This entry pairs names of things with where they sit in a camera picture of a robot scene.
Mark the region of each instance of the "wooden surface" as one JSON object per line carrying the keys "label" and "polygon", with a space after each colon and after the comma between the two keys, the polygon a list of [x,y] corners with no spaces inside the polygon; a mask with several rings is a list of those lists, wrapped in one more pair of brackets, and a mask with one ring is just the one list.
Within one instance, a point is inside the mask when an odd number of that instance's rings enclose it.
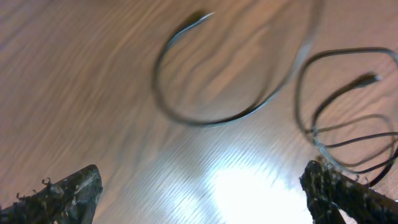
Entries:
{"label": "wooden surface", "polygon": [[[318,152],[294,123],[294,80],[254,115],[214,129],[170,122],[150,90],[165,40],[191,13],[208,9],[216,14],[165,59],[162,86],[183,114],[238,112],[282,78],[310,6],[288,0],[0,1],[1,205],[18,192],[41,189],[43,178],[58,180],[96,164],[104,192],[94,223],[311,223],[299,176]],[[369,45],[398,50],[397,27],[395,0],[327,1],[312,53]],[[397,68],[378,54],[317,63],[303,91],[305,119],[333,90],[368,70],[383,81],[343,96],[320,125],[373,113],[397,124]],[[369,119],[322,137],[338,142],[386,127]],[[388,141],[361,142],[333,155],[355,162]],[[375,187],[393,199],[396,170]]]}

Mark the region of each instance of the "black object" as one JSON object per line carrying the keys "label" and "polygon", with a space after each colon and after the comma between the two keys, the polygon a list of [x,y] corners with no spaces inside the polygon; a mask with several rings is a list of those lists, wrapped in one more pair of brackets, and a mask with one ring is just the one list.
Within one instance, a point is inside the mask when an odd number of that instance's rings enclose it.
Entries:
{"label": "black object", "polygon": [[321,143],[321,141],[318,138],[318,133],[320,130],[318,130],[317,127],[317,121],[319,118],[319,115],[322,113],[322,111],[330,105],[333,101],[335,101],[339,96],[343,95],[344,93],[347,93],[348,91],[355,90],[357,88],[362,88],[367,85],[376,83],[380,78],[374,73],[374,72],[368,72],[364,75],[361,75],[359,78],[355,79],[351,83],[339,88],[336,90],[334,93],[332,93],[327,99],[325,99],[321,105],[317,108],[316,112],[313,114],[312,118],[312,127],[311,129],[307,129],[302,121],[301,113],[300,113],[300,97],[301,97],[301,89],[303,85],[303,79],[304,76],[308,70],[308,68],[317,60],[320,60],[321,58],[329,57],[329,56],[335,56],[335,55],[345,55],[345,54],[364,54],[364,53],[382,53],[390,56],[393,61],[396,63],[398,67],[398,54],[395,53],[393,50],[384,48],[384,47],[363,47],[363,48],[353,48],[353,49],[336,49],[336,50],[327,50],[324,52],[319,52],[315,54],[314,56],[310,57],[307,62],[305,62],[304,66],[301,68],[299,74],[298,74],[298,81],[296,85],[296,91],[295,91],[295,106],[294,106],[294,113],[295,113],[295,120],[297,123],[298,128],[303,132],[304,136],[307,138],[307,140],[316,145],[316,147],[319,148],[320,152],[322,155],[334,166],[337,168],[352,173],[352,174],[365,174],[367,172],[371,172],[377,168],[380,168],[382,166],[385,166],[385,168],[382,170],[382,172],[372,181],[370,181],[369,186],[372,187],[376,185],[383,177],[386,176],[386,174],[390,171],[393,162],[395,159],[398,157],[398,149],[395,151],[395,153],[391,156],[390,159],[387,161],[384,161],[376,166],[373,166],[371,168],[368,168],[366,170],[362,171],[353,171],[351,169],[346,168],[340,161],[337,161],[334,159],[329,152],[327,151],[328,148],[336,148],[336,147],[341,147],[345,146],[347,144],[351,144],[354,142],[358,141],[364,141],[368,139],[373,139],[373,138],[379,138],[379,137],[384,137],[384,136],[398,136],[398,132],[388,132],[388,133],[379,133],[379,134],[373,134],[369,136],[363,136],[360,138],[355,138],[351,139],[345,142],[341,142],[338,144],[333,144],[333,145],[324,145]]}
{"label": "black object", "polygon": [[316,161],[310,161],[300,183],[315,224],[345,223],[338,209],[358,223],[398,223],[398,203]]}
{"label": "black object", "polygon": [[0,209],[0,223],[91,224],[102,192],[102,181],[95,165],[87,166],[36,194],[17,198],[4,210]]}
{"label": "black object", "polygon": [[190,18],[189,21],[186,21],[183,23],[181,26],[182,28],[176,31],[174,35],[167,41],[165,47],[162,49],[158,60],[156,61],[155,65],[155,71],[154,71],[154,77],[152,80],[152,89],[154,91],[154,96],[155,100],[157,103],[157,106],[159,109],[166,114],[171,120],[185,124],[188,126],[196,126],[196,127],[214,127],[214,126],[221,126],[233,121],[236,121],[241,118],[245,118],[249,116],[250,114],[253,114],[256,112],[258,109],[262,108],[265,106],[267,103],[273,99],[276,94],[278,94],[281,89],[287,84],[287,82],[294,76],[295,73],[297,73],[298,69],[300,66],[303,64],[305,57],[307,56],[310,46],[312,45],[316,29],[318,27],[318,24],[320,22],[320,14],[323,8],[323,0],[316,0],[313,2],[313,7],[312,7],[312,14],[310,17],[310,24],[307,28],[307,34],[300,46],[300,49],[298,50],[298,53],[295,56],[295,60],[290,68],[290,70],[287,72],[286,76],[283,78],[283,80],[278,84],[278,86],[267,96],[265,97],[264,100],[254,103],[253,105],[249,106],[242,112],[232,115],[227,118],[222,118],[222,119],[217,119],[217,120],[197,120],[197,119],[192,119],[185,117],[178,112],[176,112],[172,107],[170,107],[164,99],[164,95],[160,89],[160,84],[159,84],[159,78],[160,78],[160,72],[161,72],[161,65],[163,58],[165,57],[166,53],[170,50],[170,48],[178,41],[179,38],[181,38],[184,33],[189,31],[190,29],[200,25],[201,23],[205,22],[213,13],[210,14],[205,14],[203,12],[198,12],[194,14]]}

